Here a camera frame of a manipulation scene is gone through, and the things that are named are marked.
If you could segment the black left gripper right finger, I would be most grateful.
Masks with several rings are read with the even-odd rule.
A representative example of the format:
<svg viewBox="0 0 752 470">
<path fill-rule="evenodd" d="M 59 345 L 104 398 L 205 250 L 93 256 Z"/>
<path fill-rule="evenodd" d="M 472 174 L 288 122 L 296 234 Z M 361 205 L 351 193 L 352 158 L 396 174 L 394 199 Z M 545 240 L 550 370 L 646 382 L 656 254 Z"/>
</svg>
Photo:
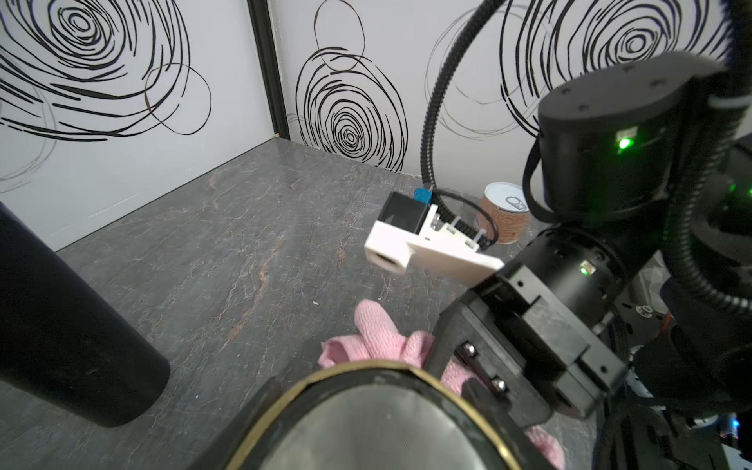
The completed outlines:
<svg viewBox="0 0 752 470">
<path fill-rule="evenodd" d="M 461 389 L 475 413 L 485 421 L 508 469 L 557 469 L 558 444 L 539 427 L 523 430 L 509 413 L 509 401 L 498 399 L 479 379 L 467 380 Z"/>
</svg>

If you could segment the pink microfiber cloth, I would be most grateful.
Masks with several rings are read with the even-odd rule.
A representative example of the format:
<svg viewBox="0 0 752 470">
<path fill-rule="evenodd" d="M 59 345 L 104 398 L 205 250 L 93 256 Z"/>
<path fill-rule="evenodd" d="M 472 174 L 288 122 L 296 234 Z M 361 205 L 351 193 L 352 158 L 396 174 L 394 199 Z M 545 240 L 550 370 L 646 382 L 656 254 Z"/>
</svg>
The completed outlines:
<svg viewBox="0 0 752 470">
<path fill-rule="evenodd" d="M 358 334 L 330 338 L 321 344 L 318 365 L 328 369 L 342 363 L 363 360 L 391 360 L 423 369 L 434 336 L 426 331 L 401 335 L 389 313 L 374 301 L 362 300 L 354 310 Z M 457 360 L 450 360 L 441 377 L 442 384 L 456 395 L 471 378 L 478 378 Z M 566 469 L 565 452 L 560 442 L 540 426 L 528 428 L 527 438 L 556 469 Z"/>
</svg>

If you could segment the black thermos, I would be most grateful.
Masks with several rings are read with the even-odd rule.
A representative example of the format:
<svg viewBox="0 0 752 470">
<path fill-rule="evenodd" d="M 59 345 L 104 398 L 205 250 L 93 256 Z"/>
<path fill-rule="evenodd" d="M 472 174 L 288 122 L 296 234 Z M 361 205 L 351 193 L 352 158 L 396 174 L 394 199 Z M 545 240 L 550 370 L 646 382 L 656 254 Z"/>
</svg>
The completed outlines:
<svg viewBox="0 0 752 470">
<path fill-rule="evenodd" d="M 106 428 L 150 409 L 170 379 L 168 360 L 7 207 L 1 378 Z"/>
</svg>

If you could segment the gold thermos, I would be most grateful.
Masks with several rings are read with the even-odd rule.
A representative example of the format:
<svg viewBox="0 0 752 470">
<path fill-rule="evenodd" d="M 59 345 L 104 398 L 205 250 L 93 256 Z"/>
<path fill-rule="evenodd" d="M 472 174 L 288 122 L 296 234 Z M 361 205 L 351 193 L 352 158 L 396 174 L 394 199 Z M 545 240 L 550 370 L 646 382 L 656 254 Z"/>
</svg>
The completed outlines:
<svg viewBox="0 0 752 470">
<path fill-rule="evenodd" d="M 431 374 L 368 360 L 303 379 L 228 469 L 508 469 L 485 421 Z"/>
</svg>

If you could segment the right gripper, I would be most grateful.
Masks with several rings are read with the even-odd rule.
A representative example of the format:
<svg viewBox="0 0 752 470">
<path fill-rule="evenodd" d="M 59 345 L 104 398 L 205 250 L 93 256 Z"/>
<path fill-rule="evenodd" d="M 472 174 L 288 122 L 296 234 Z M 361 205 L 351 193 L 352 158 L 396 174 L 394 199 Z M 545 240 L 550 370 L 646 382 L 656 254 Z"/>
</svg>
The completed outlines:
<svg viewBox="0 0 752 470">
<path fill-rule="evenodd" d="M 521 427 L 585 420 L 626 375 L 593 329 L 627 274 L 614 238 L 550 227 L 442 312 L 425 369 L 441 377 L 463 360 Z"/>
</svg>

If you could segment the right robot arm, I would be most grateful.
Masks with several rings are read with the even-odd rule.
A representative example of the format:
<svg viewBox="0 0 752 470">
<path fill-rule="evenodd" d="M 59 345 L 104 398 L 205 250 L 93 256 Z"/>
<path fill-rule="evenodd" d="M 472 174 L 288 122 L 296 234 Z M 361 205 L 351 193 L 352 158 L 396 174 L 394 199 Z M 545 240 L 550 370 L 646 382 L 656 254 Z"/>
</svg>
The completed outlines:
<svg viewBox="0 0 752 470">
<path fill-rule="evenodd" d="M 470 276 L 442 314 L 427 370 L 451 358 L 462 391 L 501 444 L 504 469 L 544 469 L 526 427 L 552 411 L 609 407 L 595 461 L 623 422 L 660 407 L 670 428 L 751 407 L 751 211 L 728 157 L 747 110 L 751 62 L 672 52 L 584 74 L 540 104 L 527 174 L 544 174 L 546 223 L 511 262 Z M 597 325 L 661 252 L 675 324 L 631 360 Z"/>
</svg>

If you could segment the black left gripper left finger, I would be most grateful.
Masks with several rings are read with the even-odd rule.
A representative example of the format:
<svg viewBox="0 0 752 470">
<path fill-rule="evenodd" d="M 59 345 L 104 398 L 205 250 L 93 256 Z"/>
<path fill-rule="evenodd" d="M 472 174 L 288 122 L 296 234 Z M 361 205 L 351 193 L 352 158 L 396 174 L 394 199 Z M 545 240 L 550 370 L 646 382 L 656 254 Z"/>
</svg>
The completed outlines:
<svg viewBox="0 0 752 470">
<path fill-rule="evenodd" d="M 264 413 L 282 396 L 276 377 L 270 378 L 242 407 L 213 442 L 191 463 L 190 470 L 223 470 Z"/>
</svg>

